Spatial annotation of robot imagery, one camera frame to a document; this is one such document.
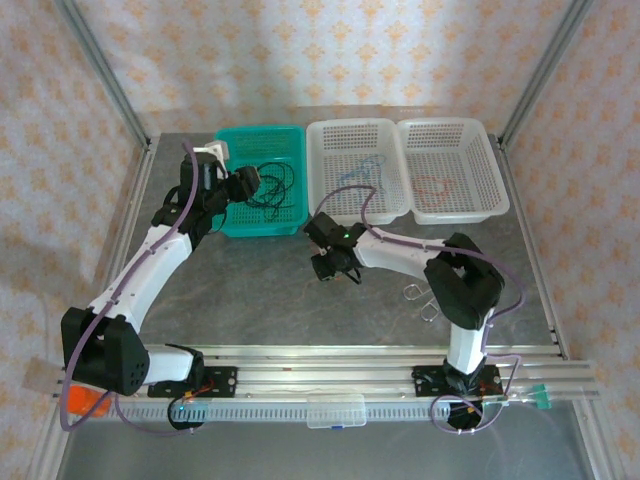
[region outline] black mount plate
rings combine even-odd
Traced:
[[[411,373],[416,397],[437,397],[440,395],[459,395],[445,378],[442,365],[419,365],[413,367]],[[484,397],[487,395],[503,395],[500,370],[495,365],[485,365],[478,377],[478,386],[467,393]]]
[[[198,398],[233,398],[238,384],[238,367],[204,367],[203,385],[213,382],[214,388],[198,394]],[[179,398],[193,388],[185,382],[158,382],[150,385],[147,396],[153,398]]]

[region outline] orange object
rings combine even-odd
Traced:
[[[81,387],[80,385],[71,385],[69,389],[69,402],[67,403],[67,411],[75,415],[86,415],[91,410],[91,407],[102,396],[101,392],[91,390],[90,388]],[[97,408],[92,417],[102,417],[109,411],[111,406],[111,399],[106,398],[102,404]]]

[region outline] gray table surface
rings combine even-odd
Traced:
[[[149,423],[163,429],[166,424]],[[58,480],[88,479],[591,479],[570,403],[514,403],[473,436],[429,423],[372,423],[342,431],[305,424],[217,423],[157,438],[120,422],[88,422],[69,438]]]
[[[167,191],[179,182],[185,137],[197,146],[211,141],[213,134],[160,137],[129,257],[142,243]],[[409,214],[383,228],[419,238],[469,235],[527,286],[527,304],[496,323],[489,343],[552,344],[513,202],[507,214],[479,224],[420,226]],[[370,269],[363,272],[360,286],[347,279],[319,282],[309,260],[313,253],[301,230],[281,237],[207,237],[160,292],[142,327],[142,340],[201,345],[448,344],[449,322],[442,316],[432,323],[422,321],[424,302],[403,298],[412,278]],[[507,281],[500,307],[516,298],[517,290]]]

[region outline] patterned wallpaper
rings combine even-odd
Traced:
[[[509,154],[564,333],[640,478],[640,9],[596,1]]]
[[[569,0],[79,0],[149,135],[424,107],[499,132]]]
[[[135,145],[51,0],[0,0],[0,83],[0,478],[20,480],[48,408],[25,372],[62,364],[62,314],[98,293]]]

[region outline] marble surface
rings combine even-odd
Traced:
[[[134,229],[129,256],[142,243],[167,191],[177,185],[184,156],[180,142],[194,145],[205,134],[163,134]],[[493,328],[493,345],[550,345],[545,313],[514,207],[480,224],[420,226],[410,213],[386,230],[420,238],[469,235],[488,255],[501,259],[527,285],[528,301]],[[314,249],[302,231],[293,236],[232,239],[211,235],[169,279],[141,330],[146,343],[237,345],[428,345],[448,344],[449,322],[420,319],[425,302],[409,302],[403,288],[413,279],[395,272],[362,272],[358,286],[346,278],[317,280]],[[500,307],[517,298],[507,280]]]

